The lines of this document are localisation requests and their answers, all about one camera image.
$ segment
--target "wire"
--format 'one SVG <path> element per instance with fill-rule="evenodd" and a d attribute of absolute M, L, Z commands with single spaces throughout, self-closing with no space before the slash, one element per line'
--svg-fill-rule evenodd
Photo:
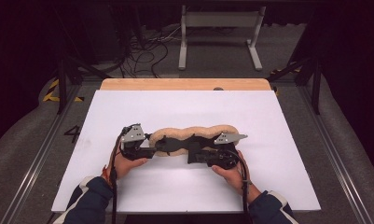
<path fill-rule="evenodd" d="M 163 32 L 159 32 L 159 36 L 152 38 L 155 35 L 158 35 L 158 33 L 155 33 L 150 36 L 150 38 L 145 42 L 147 46 L 144 46 L 141 48 L 138 44 L 138 42 L 134 39 L 135 37 L 133 36 L 131 39 L 131 50 L 132 53 L 131 55 L 125 60 L 124 64 L 119 67 L 121 69 L 122 75 L 124 76 L 124 72 L 122 68 L 128 73 L 129 76 L 131 77 L 137 77 L 138 73 L 143 73 L 147 72 L 150 73 L 154 77 L 160 77 L 156 72 L 155 72 L 155 67 L 162 62 L 168 55 L 169 50 L 167 46 L 164 44 L 165 42 L 171 41 L 170 36 L 175 34 L 179 28 L 174 29 L 172 32 L 170 32 L 166 37 L 163 37 Z M 152 50 L 158 48 L 158 47 L 163 47 L 165 49 L 165 53 L 160 59 L 156 61 L 155 54 L 152 52 Z M 147 64 L 147 63 L 152 63 L 150 65 L 150 69 L 138 69 L 138 66 L 140 64 Z"/>
<path fill-rule="evenodd" d="M 242 160 L 242 158 L 240 158 L 240 156 L 237 153 L 231 150 L 227 150 L 227 149 L 224 149 L 224 150 L 232 154 L 233 156 L 235 156 L 239 160 L 240 165 L 242 166 L 242 210 L 244 211 L 244 215 L 245 215 L 245 218 L 247 219 L 247 223 L 252 224 L 253 220 L 250 218 L 250 214 L 248 212 L 248 206 L 247 206 L 247 194 L 248 194 L 249 180 L 247 179 L 248 174 L 247 174 L 246 165 L 244 161 Z"/>
<path fill-rule="evenodd" d="M 117 171 L 115 169 L 115 157 L 117 156 L 117 149 L 120 142 L 120 136 L 117 138 L 117 142 L 114 145 L 112 158 L 111 158 L 111 172 L 110 172 L 110 181 L 113 191 L 113 211 L 112 211 L 112 223 L 117 223 L 117 198 L 118 198 L 118 188 L 117 188 Z"/>
<path fill-rule="evenodd" d="M 120 73 L 122 74 L 122 77 L 125 78 L 125 72 L 123 71 L 122 67 L 119 65 Z"/>
<path fill-rule="evenodd" d="M 155 41 L 160 41 L 160 42 L 163 42 L 163 40 L 166 40 L 166 39 L 177 39 L 177 40 L 181 40 L 181 39 L 178 39 L 178 38 L 174 38 L 172 37 L 172 35 L 177 32 L 179 29 L 181 28 L 181 26 L 178 26 L 177 29 L 173 30 L 168 36 L 166 37 L 157 37 L 157 38 L 152 38 L 152 39 L 148 39 L 148 40 L 155 40 Z"/>
<path fill-rule="evenodd" d="M 51 223 L 52 219 L 55 217 L 55 213 L 52 213 L 52 215 L 50 215 L 48 221 L 47 221 L 47 224 Z"/>

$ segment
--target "metal rail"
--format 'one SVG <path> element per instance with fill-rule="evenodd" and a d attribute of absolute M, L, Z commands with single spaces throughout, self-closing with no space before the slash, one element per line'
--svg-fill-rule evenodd
<path fill-rule="evenodd" d="M 71 90 L 69 91 L 69 94 L 67 96 L 67 105 L 65 106 L 63 112 L 60 115 L 57 115 L 55 117 L 55 120 L 53 120 L 53 123 L 49 128 L 48 134 L 44 139 L 44 142 L 38 150 L 32 165 L 30 166 L 29 170 L 24 176 L 17 193 L 15 194 L 11 204 L 9 205 L 6 213 L 4 214 L 3 219 L 1 220 L 1 223 L 14 223 L 16 218 L 18 217 L 21 208 L 26 202 L 26 199 L 29 196 L 31 189 L 33 188 L 33 185 L 35 184 L 35 181 L 38 178 L 38 175 L 45 163 L 45 160 L 47 159 L 47 156 L 53 143 L 53 139 L 60 125 L 62 124 L 62 121 L 65 115 L 67 114 L 67 111 L 70 108 L 73 99 L 76 97 L 78 90 L 79 86 L 71 86 Z"/>
<path fill-rule="evenodd" d="M 316 115 L 312 105 L 310 104 L 311 96 L 306 87 L 298 87 L 299 94 L 302 96 L 304 103 L 309 108 L 309 111 L 312 115 L 312 119 L 321 134 L 321 137 L 325 144 L 326 155 L 328 156 L 336 175 L 338 176 L 338 180 L 346 194 L 346 197 L 349 200 L 349 203 L 354 211 L 358 222 L 361 224 L 370 224 L 373 223 L 372 219 L 367 212 L 367 209 L 364 206 L 364 203 L 361 200 L 361 197 L 358 194 L 357 189 L 353 183 L 352 178 L 350 177 L 349 173 L 347 172 L 346 167 L 341 160 L 341 157 L 330 138 L 329 133 L 326 130 L 326 126 L 324 125 L 321 117 Z"/>

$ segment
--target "beige foam piece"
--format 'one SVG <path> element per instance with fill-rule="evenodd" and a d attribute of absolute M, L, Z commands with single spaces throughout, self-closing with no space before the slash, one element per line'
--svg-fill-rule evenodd
<path fill-rule="evenodd" d="M 155 144 L 162 139 L 165 135 L 169 138 L 175 138 L 178 140 L 185 140 L 195 134 L 195 136 L 201 136 L 204 138 L 213 138 L 221 133 L 236 133 L 238 134 L 238 130 L 227 124 L 223 125 L 215 125 L 213 127 L 189 127 L 185 129 L 176 129 L 176 128 L 164 128 L 157 130 L 156 132 L 152 133 L 149 138 L 149 146 L 154 147 Z M 170 153 L 170 156 L 179 156 L 182 154 L 187 154 L 187 150 L 185 148 L 180 148 L 174 152 Z M 157 156 L 166 157 L 169 156 L 167 152 L 157 151 L 155 153 Z"/>

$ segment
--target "white board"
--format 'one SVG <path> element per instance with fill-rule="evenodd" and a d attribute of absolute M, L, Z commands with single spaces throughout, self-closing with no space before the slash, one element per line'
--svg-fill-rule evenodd
<path fill-rule="evenodd" d="M 66 209 L 85 176 L 101 174 L 122 128 L 134 123 L 145 133 L 233 125 L 248 135 L 237 149 L 260 190 L 279 192 L 294 210 L 320 209 L 273 91 L 97 91 L 52 211 Z M 234 213 L 242 211 L 242 198 L 206 164 L 155 156 L 118 182 L 118 211 Z"/>

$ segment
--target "dark jacket sleeve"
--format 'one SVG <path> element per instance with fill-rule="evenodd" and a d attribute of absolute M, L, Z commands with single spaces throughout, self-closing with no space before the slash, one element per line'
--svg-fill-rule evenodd
<path fill-rule="evenodd" d="M 248 208 L 255 224 L 297 223 L 287 200 L 275 191 L 264 191 Z"/>
<path fill-rule="evenodd" d="M 112 197 L 112 190 L 103 178 L 85 177 L 74 190 L 67 210 L 54 224 L 105 223 L 105 208 Z"/>

